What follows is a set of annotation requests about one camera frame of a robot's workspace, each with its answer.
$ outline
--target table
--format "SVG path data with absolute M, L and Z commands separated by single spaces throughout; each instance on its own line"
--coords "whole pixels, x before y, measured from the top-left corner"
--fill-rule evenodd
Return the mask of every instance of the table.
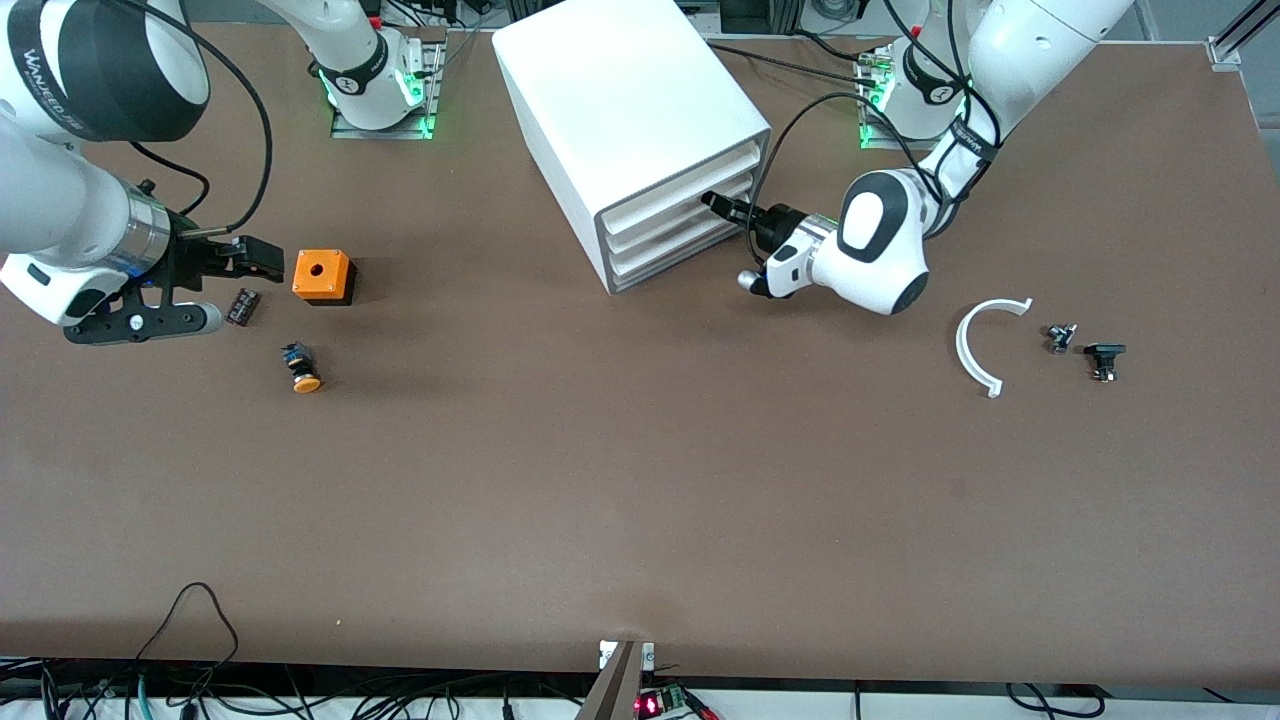
M 436 140 L 404 143 L 330 141 L 287 28 L 204 29 L 273 113 L 246 229 L 347 250 L 357 304 L 252 284 L 246 329 L 82 348 L 0 296 L 0 652 L 132 656 L 202 579 L 257 661 L 590 670 L 625 635 L 687 675 L 1280 687 L 1280 193 L 1202 47 L 1100 49 L 882 318 L 742 292 L 740 241 L 605 296 L 486 36 Z M 776 128 L 832 87 L 726 64 Z M 163 149 L 212 178 L 207 224 L 260 161 L 212 72 L 200 128 Z M 835 213 L 900 165 L 854 118 L 810 113 L 764 201 Z M 90 155 L 193 192 L 128 147 Z M 1034 299 L 974 324 L 997 400 L 952 348 L 991 297 Z M 1128 343 L 1119 382 L 1043 348 L 1065 322 Z M 291 391 L 294 340 L 324 392 Z M 225 638 L 191 601 L 155 651 Z

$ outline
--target wire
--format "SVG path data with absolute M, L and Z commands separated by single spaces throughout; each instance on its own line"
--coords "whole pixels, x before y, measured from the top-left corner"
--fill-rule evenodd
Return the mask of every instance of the wire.
M 284 666 L 284 674 L 289 676 L 289 684 L 293 685 L 293 694 L 298 696 L 298 702 L 302 703 L 302 710 L 307 712 L 307 720 L 316 720 L 316 716 L 311 712 L 311 707 L 307 705 L 307 698 L 302 697 L 302 691 L 298 689 L 298 683 L 293 679 L 293 671 L 289 666 Z
M 982 105 L 982 109 L 986 110 L 988 115 L 991 115 L 991 124 L 995 128 L 996 133 L 996 142 L 993 142 L 992 145 L 995 145 L 996 147 L 1001 147 L 1005 143 L 1005 138 L 1004 133 L 1000 129 L 1000 118 L 996 117 L 996 111 L 991 109 L 991 105 L 987 102 L 987 100 L 977 90 L 973 90 L 973 87 L 970 87 L 968 78 L 959 74 L 957 72 L 959 65 L 956 65 L 957 68 L 956 70 L 952 70 L 946 63 L 940 60 L 938 56 L 934 55 L 932 50 L 925 47 L 924 44 L 920 42 L 918 37 L 915 37 L 915 33 L 913 33 L 911 29 L 906 27 L 906 23 L 902 22 L 902 17 L 897 14 L 897 10 L 893 8 L 892 0 L 884 0 L 884 9 L 888 10 L 888 15 L 890 18 L 893 19 L 893 24 L 897 26 L 899 32 L 901 32 L 902 36 L 906 37 L 906 40 L 911 44 L 911 47 L 914 47 L 918 53 L 928 58 L 952 82 L 960 85 L 965 92 L 965 97 L 972 97 L 973 100 L 975 100 L 979 105 Z M 955 54 L 959 55 L 954 32 L 952 32 L 951 47 L 955 51 Z
M 1220 701 L 1222 701 L 1222 702 L 1231 702 L 1231 703 L 1234 703 L 1234 702 L 1235 702 L 1234 700 L 1231 700 L 1231 698 L 1226 697 L 1225 694 L 1222 694 L 1222 693 L 1220 693 L 1220 692 L 1216 692 L 1216 691 L 1212 691 L 1212 689 L 1210 689 L 1210 688 L 1201 688 L 1201 689 L 1202 689 L 1202 691 L 1204 691 L 1204 692 L 1207 692 L 1208 694 L 1211 694 L 1211 696 L 1216 697 L 1217 700 L 1220 700 Z
M 338 692 L 335 692 L 333 694 L 325 696 L 325 697 L 323 697 L 323 698 L 320 698 L 317 701 L 307 702 L 307 703 L 305 703 L 303 707 L 312 707 L 312 708 L 314 707 L 319 707 L 320 705 L 324 705 L 326 702 L 330 702 L 333 700 L 337 700 L 339 697 L 346 696 L 351 691 L 355 691 L 357 688 L 364 688 L 364 687 L 370 685 L 372 683 L 379 683 L 379 682 L 384 682 L 384 680 L 399 680 L 397 684 L 403 685 L 406 680 L 410 680 L 410 679 L 421 679 L 421 678 L 429 678 L 429 676 L 433 676 L 433 674 L 431 673 L 406 673 L 406 674 L 401 674 L 401 675 L 381 675 L 381 676 L 378 676 L 378 678 L 370 678 L 367 680 L 362 680 L 362 682 L 356 683 L 353 685 L 346 687 L 346 688 L 343 688 L 343 689 L 340 689 L 340 691 L 338 691 Z M 460 683 L 460 682 L 462 682 L 462 680 L 453 680 L 453 683 Z M 444 685 L 436 685 L 434 688 L 428 688 L 428 689 L 442 689 L 443 687 L 448 687 L 448 683 L 445 683 Z M 303 707 L 293 707 L 293 706 L 285 703 L 284 701 L 282 701 L 279 697 L 276 697 L 276 696 L 274 696 L 271 693 L 260 691 L 260 689 L 257 689 L 257 688 L 255 688 L 252 685 L 242 685 L 242 684 L 234 684 L 234 683 L 210 683 L 209 688 L 225 688 L 225 689 L 234 689 L 234 691 L 242 691 L 242 692 L 244 692 L 244 691 L 252 692 L 252 693 L 255 693 L 255 694 L 257 694 L 260 697 L 264 697 L 266 700 L 274 701 L 275 703 L 278 703 L 283 708 L 283 710 L 255 710 L 255 708 L 251 708 L 251 707 L 239 707 L 239 706 L 232 705 L 230 702 L 223 700 L 216 693 L 212 693 L 212 692 L 209 693 L 209 696 L 215 702 L 218 702 L 219 705 L 221 705 L 227 710 L 230 710 L 232 712 L 239 712 L 239 714 L 243 714 L 243 715 L 251 715 L 251 716 L 256 716 L 256 717 L 275 717 L 275 716 L 280 716 L 280 715 L 300 715 L 300 712 L 303 710 Z
M 1032 705 L 1029 702 L 1023 701 L 1016 694 L 1014 694 L 1015 685 L 1024 685 L 1025 688 L 1032 691 L 1032 694 L 1036 696 L 1036 700 L 1039 701 L 1039 705 Z M 1102 696 L 1097 696 L 1094 698 L 1098 701 L 1098 706 L 1096 708 L 1088 712 L 1075 712 L 1073 710 L 1062 710 L 1061 707 L 1053 707 L 1052 705 L 1050 705 L 1048 700 L 1044 698 L 1044 693 L 1042 693 L 1039 688 L 1037 688 L 1032 683 L 1005 683 L 1005 692 L 1009 693 L 1009 700 L 1014 701 L 1014 703 L 1018 707 L 1021 707 L 1023 710 L 1030 710 L 1032 712 L 1043 712 L 1048 717 L 1048 720 L 1055 720 L 1059 715 L 1061 715 L 1062 717 L 1079 717 L 1082 720 L 1089 720 L 1107 711 L 1107 701 Z
M 426 26 L 426 23 L 422 22 L 422 18 L 420 18 L 417 15 L 417 13 L 413 12 L 413 10 L 411 10 L 410 8 L 406 8 L 404 5 L 397 3 L 396 0 L 387 0 L 387 4 L 390 5 L 392 8 L 396 8 L 397 10 L 399 10 L 401 14 L 403 14 L 406 18 L 408 18 L 410 20 L 412 20 L 413 24 L 416 24 L 417 27 L 425 27 Z
M 399 0 L 388 0 L 388 3 L 399 4 Z M 458 23 L 463 28 L 467 27 L 467 23 L 460 20 L 457 17 L 452 17 L 451 18 L 449 15 L 445 15 L 444 13 L 438 13 L 438 12 L 430 9 L 430 8 L 425 8 L 425 6 L 420 8 L 419 6 L 420 3 L 421 3 L 421 0 L 404 0 L 403 4 L 408 5 L 411 8 L 411 10 L 413 13 L 419 14 L 419 15 L 430 15 L 433 18 L 440 18 L 442 20 L 447 20 L 447 22 L 451 22 L 451 23 Z M 486 15 L 486 14 L 489 14 L 490 10 L 493 10 L 492 5 L 490 5 L 490 8 L 485 9 L 484 13 L 477 13 L 477 15 L 481 15 L 481 17 Z
M 458 20 L 458 24 L 462 26 L 463 29 L 466 29 L 466 27 L 467 27 L 462 20 Z M 426 73 L 426 77 L 434 77 L 434 76 L 438 76 L 438 74 L 443 73 L 444 68 L 448 68 L 449 63 L 452 63 L 458 55 L 461 55 L 462 51 L 466 50 L 467 45 L 470 45 L 472 40 L 475 40 L 476 33 L 480 32 L 480 28 L 483 26 L 484 26 L 484 14 L 481 14 L 479 18 L 476 18 L 475 27 L 472 27 L 471 31 L 467 32 L 467 37 L 462 41 L 462 45 L 458 45 L 458 49 L 454 50 L 453 53 L 451 53 L 449 56 L 444 59 L 444 64 L 442 64 L 439 67 L 439 69 L 433 70 L 430 73 Z
M 147 638 L 147 642 L 142 643 L 142 647 L 138 650 L 138 653 L 133 656 L 133 664 L 134 665 L 137 665 L 138 661 L 142 660 L 142 656 L 146 655 L 146 652 L 148 650 L 151 650 L 151 646 L 157 639 L 160 639 L 160 635 L 163 635 L 164 632 L 166 629 L 169 629 L 169 623 L 173 621 L 174 614 L 178 612 L 178 603 L 180 603 L 182 598 L 186 597 L 186 594 L 189 591 L 192 591 L 193 588 L 200 588 L 200 589 L 205 591 L 206 594 L 209 594 L 209 600 L 212 601 L 212 603 L 214 603 L 214 612 L 218 614 L 218 619 L 221 620 L 223 626 L 227 628 L 227 633 L 230 634 L 230 637 L 232 637 L 232 651 L 227 653 L 227 657 L 224 657 L 223 660 L 219 660 L 216 664 L 214 664 L 214 667 L 219 667 L 221 665 L 225 665 L 227 662 L 230 661 L 230 659 L 236 657 L 236 652 L 239 651 L 239 634 L 236 633 L 236 626 L 232 625 L 232 621 L 227 619 L 227 614 L 223 611 L 223 605 L 221 605 L 221 602 L 218 601 L 218 593 L 214 592 L 214 588 L 209 587 L 207 583 L 202 583 L 200 580 L 196 580 L 193 583 L 187 583 L 186 585 L 182 587 L 180 591 L 178 591 L 177 597 L 173 598 L 173 605 L 169 606 L 169 612 L 166 612 L 165 616 L 164 616 L 164 620 L 160 621 L 160 626 L 156 628 L 156 630 L 154 633 L 151 633 L 151 637 Z
M 870 87 L 876 85 L 876 81 L 870 78 L 859 78 L 854 76 L 844 76 L 840 73 L 832 73 L 828 70 L 819 70 L 818 68 L 810 68 L 806 65 L 797 65 L 795 63 L 788 63 L 786 60 L 778 60 L 777 58 L 769 58 L 768 55 L 760 55 L 758 53 L 751 53 L 750 50 L 739 50 L 737 47 L 730 47 L 727 45 L 718 45 L 716 42 L 708 42 L 708 47 L 712 50 L 719 50 L 721 53 L 731 53 L 733 55 L 741 55 L 744 58 L 750 58 L 753 60 L 759 60 L 762 63 L 769 63 L 771 65 L 778 65 L 780 68 L 788 68 L 801 73 L 809 73 L 812 76 L 826 77 L 831 79 L 838 79 L 841 82 L 849 82 L 852 85 L 861 85 L 864 87 Z
M 253 193 L 253 200 L 250 202 L 248 209 L 241 215 L 236 222 L 218 227 L 218 228 L 205 228 L 200 231 L 188 231 L 183 233 L 184 237 L 214 237 L 218 234 L 230 234 L 239 229 L 257 213 L 259 205 L 262 204 L 262 196 L 266 195 L 268 182 L 271 179 L 271 159 L 273 159 L 273 142 L 271 142 L 271 119 L 266 114 L 266 105 L 262 104 L 262 97 L 257 94 L 253 83 L 248 81 L 248 77 L 228 58 L 221 50 L 214 46 L 212 42 L 205 40 L 200 33 L 187 27 L 184 23 L 174 19 L 164 10 L 157 9 L 155 5 L 147 5 L 146 3 L 140 3 L 138 0 L 115 0 L 120 5 L 133 8 L 134 10 L 150 14 L 157 20 L 168 24 L 169 27 L 177 29 L 182 35 L 191 38 L 196 45 L 200 45 L 206 53 L 212 55 L 223 67 L 227 68 L 229 73 L 244 87 L 248 94 L 250 100 L 253 101 L 253 106 L 257 109 L 257 115 L 262 120 L 262 176 L 257 182 L 257 191 Z
M 809 40 L 817 42 L 818 47 L 822 47 L 828 55 L 831 55 L 833 58 L 840 58 L 841 60 L 847 60 L 850 63 L 856 63 L 858 61 L 858 55 L 854 55 L 851 53 L 841 53 L 840 50 L 836 50 L 835 47 L 832 47 L 831 45 L 828 45 L 827 41 L 822 38 L 822 36 L 819 36 L 815 32 L 809 32 L 809 31 L 804 29 L 803 27 L 797 27 L 796 31 L 795 31 L 795 33 L 799 35 L 800 37 L 808 37 Z
M 49 665 L 40 661 L 40 703 L 45 710 L 45 720 L 60 720 L 58 715 L 58 684 L 49 673 Z
M 540 683 L 538 683 L 538 687 L 543 688 L 544 691 L 550 692 L 554 696 L 559 696 L 561 698 L 567 700 L 567 701 L 572 702 L 573 705 L 576 705 L 579 707 L 582 706 L 582 701 L 577 700 L 576 697 L 573 697 L 573 696 L 571 696 L 571 694 L 568 694 L 566 692 L 562 692 L 562 691 L 559 691 L 557 688 L 553 688 L 552 685 L 549 685 L 547 683 L 541 683 L 540 682 Z
M 151 702 L 147 700 L 147 683 L 138 675 L 138 707 L 142 708 L 142 720 L 155 720 L 151 717 Z
M 877 119 L 879 119 L 884 124 L 884 127 L 890 131 L 890 135 L 893 136 L 893 140 L 897 142 L 899 147 L 902 149 L 902 154 L 906 155 L 908 161 L 911 164 L 911 168 L 920 177 L 920 182 L 924 184 L 924 190 L 928 191 L 929 196 L 933 197 L 940 205 L 942 204 L 941 186 L 936 184 L 938 182 L 937 178 L 931 176 L 924 168 L 920 167 L 920 163 L 915 159 L 914 155 L 911 155 L 911 147 L 906 143 L 906 140 L 897 132 L 897 128 L 893 127 L 893 123 L 891 123 L 890 119 L 884 117 L 884 113 L 882 113 L 879 108 L 877 108 L 870 100 L 863 97 L 861 95 L 855 95 L 852 92 L 828 92 L 827 95 L 823 95 L 817 100 L 810 101 L 804 108 L 801 108 L 800 111 L 796 113 L 794 118 L 791 118 L 791 122 L 788 122 L 786 127 L 782 128 L 782 132 L 778 135 L 778 141 L 773 143 L 773 150 L 769 151 L 769 156 L 764 161 L 764 168 L 760 170 L 760 179 L 759 182 L 755 183 L 755 188 L 751 191 L 751 201 L 748 205 L 746 222 L 745 222 L 746 247 L 748 250 L 751 251 L 751 256 L 755 258 L 755 261 L 762 266 L 764 265 L 764 260 L 755 251 L 755 245 L 751 242 L 751 222 L 755 215 L 755 208 L 759 204 L 760 191 L 764 190 L 764 182 L 768 179 L 769 169 L 773 167 L 773 159 L 777 156 L 778 150 L 782 147 L 782 142 L 786 141 L 787 135 L 791 132 L 791 128 L 794 128 L 795 124 L 800 122 L 800 118 L 803 118 L 805 113 L 813 110 L 814 108 L 822 105 L 823 102 L 835 100 L 837 97 L 849 97 L 850 100 L 854 100 L 855 102 L 867 108 L 869 113 L 874 114 Z
M 191 201 L 191 205 L 187 205 L 186 208 L 179 210 L 178 211 L 179 215 L 186 217 L 187 213 L 191 213 L 196 208 L 200 208 L 200 204 L 204 202 L 206 197 L 209 197 L 209 178 L 206 178 L 205 176 L 197 173 L 196 170 L 192 170 L 186 165 L 179 165 L 178 163 L 174 163 L 168 158 L 156 155 L 155 151 L 147 149 L 140 142 L 129 142 L 129 146 L 141 152 L 146 159 L 154 163 L 159 163 L 160 165 L 164 165 L 165 168 L 169 168 L 175 173 L 182 173 L 188 178 L 195 178 L 200 183 L 200 195 L 197 195 L 196 199 Z

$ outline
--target robotic arm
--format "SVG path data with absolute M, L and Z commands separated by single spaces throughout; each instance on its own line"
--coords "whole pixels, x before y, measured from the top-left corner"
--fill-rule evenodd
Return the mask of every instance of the robotic arm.
M 357 0 L 261 1 L 306 41 L 353 126 L 390 127 L 422 104 L 420 41 L 375 31 Z M 186 24 L 180 0 L 148 4 Z M 150 187 L 77 150 L 174 141 L 195 127 L 209 76 L 188 36 L 125 0 L 0 0 L 0 282 L 18 299 L 72 342 L 141 342 L 221 325 L 210 304 L 174 304 L 178 287 L 200 291 L 206 275 L 283 281 L 279 247 L 214 242 Z M 143 287 L 163 291 L 159 306 L 142 302 Z
M 787 205 L 756 210 L 748 218 L 745 204 L 716 193 L 704 196 L 721 217 L 754 228 L 758 245 L 771 254 L 760 272 L 741 273 L 739 284 L 764 297 L 787 297 L 820 284 L 874 313 L 905 310 L 929 278 L 924 240 L 946 229 L 1009 133 L 1093 50 L 1130 4 L 991 3 L 969 38 L 964 68 L 974 94 L 986 102 L 961 104 L 919 172 L 876 170 L 854 181 L 838 222 Z M 937 17 L 931 13 L 934 22 Z M 920 36 L 929 32 L 925 27 Z M 895 92 L 936 90 L 936 83 L 902 83 Z

